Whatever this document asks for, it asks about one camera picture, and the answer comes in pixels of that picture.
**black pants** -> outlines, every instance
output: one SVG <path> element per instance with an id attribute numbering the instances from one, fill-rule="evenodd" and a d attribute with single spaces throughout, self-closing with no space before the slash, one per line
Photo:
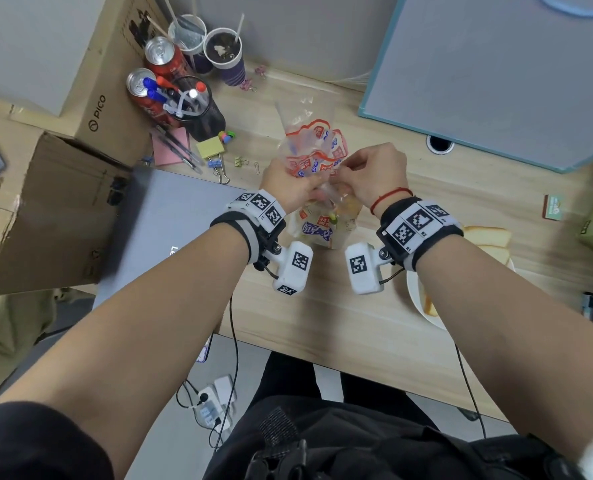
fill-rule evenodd
<path id="1" fill-rule="evenodd" d="M 347 404 L 379 411 L 438 429 L 404 391 L 350 374 L 340 374 L 343 398 Z M 272 395 L 300 395 L 321 398 L 314 366 L 310 362 L 272 352 L 265 366 L 259 389 L 250 407 Z"/>

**blue marker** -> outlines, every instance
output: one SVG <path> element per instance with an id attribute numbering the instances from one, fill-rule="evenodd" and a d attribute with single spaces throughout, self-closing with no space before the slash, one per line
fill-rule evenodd
<path id="1" fill-rule="evenodd" d="M 143 85 L 145 86 L 146 89 L 151 89 L 153 91 L 155 91 L 159 88 L 159 85 L 156 83 L 156 81 L 149 77 L 143 78 Z"/>
<path id="2" fill-rule="evenodd" d="M 155 91 L 153 89 L 147 90 L 147 96 L 150 99 L 153 99 L 158 102 L 167 102 L 168 101 L 167 97 L 165 97 L 164 95 L 162 95 L 161 93 L 158 93 L 157 91 Z"/>

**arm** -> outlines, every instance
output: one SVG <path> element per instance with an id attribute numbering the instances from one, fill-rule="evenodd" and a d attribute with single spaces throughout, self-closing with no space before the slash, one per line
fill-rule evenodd
<path id="1" fill-rule="evenodd" d="M 366 206 L 407 187 L 406 158 L 391 144 L 350 157 L 339 179 Z M 407 197 L 381 202 L 382 213 Z M 423 286 L 481 384 L 521 433 L 578 459 L 593 438 L 593 325 L 460 236 L 417 263 Z"/>
<path id="2" fill-rule="evenodd" d="M 322 177 L 295 178 L 279 161 L 261 188 L 286 212 Z M 123 478 L 149 428 L 188 372 L 248 261 L 244 238 L 217 224 L 87 315 L 1 397 L 48 405 L 108 453 Z"/>

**sleeve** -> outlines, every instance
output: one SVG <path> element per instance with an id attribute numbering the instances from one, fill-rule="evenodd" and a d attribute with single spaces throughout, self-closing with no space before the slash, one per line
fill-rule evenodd
<path id="1" fill-rule="evenodd" d="M 0 404 L 0 478 L 112 480 L 105 450 L 64 414 L 38 403 Z"/>

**desk hole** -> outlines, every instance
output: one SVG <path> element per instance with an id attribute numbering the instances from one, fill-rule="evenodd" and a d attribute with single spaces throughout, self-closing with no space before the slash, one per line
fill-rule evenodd
<path id="1" fill-rule="evenodd" d="M 426 144 L 430 152 L 436 155 L 446 155 L 454 149 L 454 142 L 448 139 L 430 136 L 426 138 Z"/>

